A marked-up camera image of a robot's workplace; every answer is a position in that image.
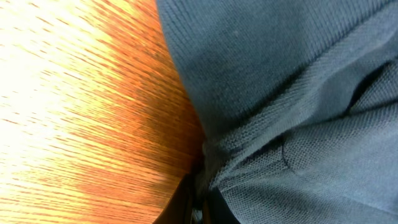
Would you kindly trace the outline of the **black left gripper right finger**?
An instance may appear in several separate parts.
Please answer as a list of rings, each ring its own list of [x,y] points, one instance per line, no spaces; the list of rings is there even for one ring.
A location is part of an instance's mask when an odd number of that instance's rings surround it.
[[[240,224],[219,189],[208,193],[203,202],[203,224]]]

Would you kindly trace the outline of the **blue polo shirt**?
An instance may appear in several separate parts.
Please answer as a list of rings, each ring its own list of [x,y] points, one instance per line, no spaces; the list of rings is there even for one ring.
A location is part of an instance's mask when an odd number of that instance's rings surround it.
[[[396,1],[158,1],[203,126],[192,223],[397,222]]]

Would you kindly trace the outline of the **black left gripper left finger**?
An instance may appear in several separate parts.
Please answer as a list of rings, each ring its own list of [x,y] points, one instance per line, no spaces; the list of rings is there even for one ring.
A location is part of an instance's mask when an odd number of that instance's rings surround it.
[[[193,201],[193,177],[187,174],[153,224],[192,224]]]

